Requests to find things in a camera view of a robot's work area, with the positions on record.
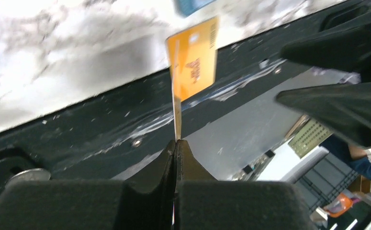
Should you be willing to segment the blue card holder wallet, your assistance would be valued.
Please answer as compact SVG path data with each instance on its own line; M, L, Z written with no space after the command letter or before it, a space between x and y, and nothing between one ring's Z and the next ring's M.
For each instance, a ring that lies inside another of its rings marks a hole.
M182 16L190 16L203 7L215 2L215 0L174 0L176 10Z

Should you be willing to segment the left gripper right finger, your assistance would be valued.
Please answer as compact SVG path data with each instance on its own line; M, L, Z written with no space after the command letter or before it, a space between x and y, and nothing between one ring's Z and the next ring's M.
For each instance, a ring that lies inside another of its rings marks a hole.
M177 230L313 230L304 200L291 183L218 181L185 140L175 147Z

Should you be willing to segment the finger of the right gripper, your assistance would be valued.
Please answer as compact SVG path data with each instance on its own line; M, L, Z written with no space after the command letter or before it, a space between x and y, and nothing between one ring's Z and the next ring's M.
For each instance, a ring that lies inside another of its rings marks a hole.
M281 57L308 66L371 75L371 23L286 44Z
M275 100L317 120L346 142L371 148L371 82L286 90Z

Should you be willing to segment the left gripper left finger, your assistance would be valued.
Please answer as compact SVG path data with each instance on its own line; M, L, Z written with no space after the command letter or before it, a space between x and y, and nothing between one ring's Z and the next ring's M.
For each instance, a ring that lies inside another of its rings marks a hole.
M125 181L30 180L0 195L0 230L169 230L173 214L170 141Z

